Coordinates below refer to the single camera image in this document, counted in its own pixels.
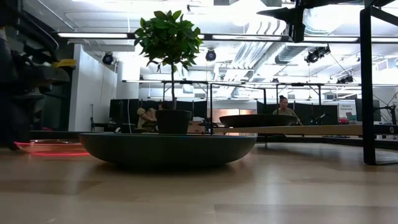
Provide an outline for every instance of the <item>spotlight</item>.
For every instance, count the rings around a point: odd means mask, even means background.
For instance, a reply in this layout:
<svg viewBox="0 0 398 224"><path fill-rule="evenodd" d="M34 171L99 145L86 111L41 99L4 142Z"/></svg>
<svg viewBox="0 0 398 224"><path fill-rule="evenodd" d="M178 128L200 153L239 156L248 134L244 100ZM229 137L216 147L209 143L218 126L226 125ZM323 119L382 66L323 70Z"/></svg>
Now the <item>spotlight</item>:
<svg viewBox="0 0 398 224"><path fill-rule="evenodd" d="M340 78L337 80L337 84L345 84L345 83L352 83L354 78L352 75L347 75L346 77Z"/></svg>
<svg viewBox="0 0 398 224"><path fill-rule="evenodd" d="M113 56L112 56L112 52L106 52L105 56L102 58L102 62L105 65L112 65L113 63Z"/></svg>
<svg viewBox="0 0 398 224"><path fill-rule="evenodd" d="M212 62L214 60L216 60L216 52L214 51L214 49L209 49L206 53L206 60L208 62Z"/></svg>
<svg viewBox="0 0 398 224"><path fill-rule="evenodd" d="M310 63L315 63L319 59L323 58L325 55L330 54L330 48L329 45L326 47L317 47L315 50L308 51L308 55L304 58L304 60L310 64Z"/></svg>

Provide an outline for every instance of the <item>desk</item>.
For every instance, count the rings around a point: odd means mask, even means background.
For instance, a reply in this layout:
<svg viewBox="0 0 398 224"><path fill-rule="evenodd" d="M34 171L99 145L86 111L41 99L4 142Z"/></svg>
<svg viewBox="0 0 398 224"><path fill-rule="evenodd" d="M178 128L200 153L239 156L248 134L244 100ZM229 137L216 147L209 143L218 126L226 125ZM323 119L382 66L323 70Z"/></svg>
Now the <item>desk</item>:
<svg viewBox="0 0 398 224"><path fill-rule="evenodd" d="M345 135L361 136L361 124L320 125L320 126L278 126L255 128L215 128L215 133L258 133L258 134L297 134L297 135ZM375 125L375 134L397 134L398 126L390 124Z"/></svg>

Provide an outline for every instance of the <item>woman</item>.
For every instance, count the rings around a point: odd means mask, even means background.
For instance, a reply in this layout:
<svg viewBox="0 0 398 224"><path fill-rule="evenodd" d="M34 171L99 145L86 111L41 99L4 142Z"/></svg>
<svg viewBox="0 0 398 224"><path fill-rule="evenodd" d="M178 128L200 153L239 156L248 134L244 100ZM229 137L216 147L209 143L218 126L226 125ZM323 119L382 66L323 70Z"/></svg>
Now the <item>woman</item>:
<svg viewBox="0 0 398 224"><path fill-rule="evenodd" d="M158 109L159 110L167 110L167 105L163 103L158 104ZM148 108L148 110L145 110L144 108L138 108L137 114L139 116L138 118L138 129L143 129L146 131L154 131L155 129L155 124L156 124L156 110L153 108Z"/></svg>
<svg viewBox="0 0 398 224"><path fill-rule="evenodd" d="M275 110L272 114L279 114L279 115L291 115L295 116L297 118L297 122L300 122L299 117L294 113L294 111L290 108L287 107L289 102L287 101L287 98L280 95L279 96L279 108L278 110Z"/></svg>

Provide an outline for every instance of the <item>wooden tabletop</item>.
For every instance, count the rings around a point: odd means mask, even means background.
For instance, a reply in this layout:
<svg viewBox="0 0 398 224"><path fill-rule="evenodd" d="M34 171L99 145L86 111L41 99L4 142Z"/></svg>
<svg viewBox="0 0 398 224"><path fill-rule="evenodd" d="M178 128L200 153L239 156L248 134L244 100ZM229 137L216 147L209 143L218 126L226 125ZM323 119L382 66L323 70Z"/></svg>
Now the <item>wooden tabletop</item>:
<svg viewBox="0 0 398 224"><path fill-rule="evenodd" d="M215 128L214 133L304 134L304 135L362 135L361 124L321 126L278 126L255 128Z"/></svg>

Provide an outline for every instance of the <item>black flower pot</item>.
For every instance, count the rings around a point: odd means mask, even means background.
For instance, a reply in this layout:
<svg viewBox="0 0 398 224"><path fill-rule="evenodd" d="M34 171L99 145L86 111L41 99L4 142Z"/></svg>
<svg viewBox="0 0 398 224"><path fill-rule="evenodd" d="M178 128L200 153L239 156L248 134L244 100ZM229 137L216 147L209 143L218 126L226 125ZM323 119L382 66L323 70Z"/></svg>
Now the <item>black flower pot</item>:
<svg viewBox="0 0 398 224"><path fill-rule="evenodd" d="M160 134L187 134L191 111L158 110L157 125Z"/></svg>

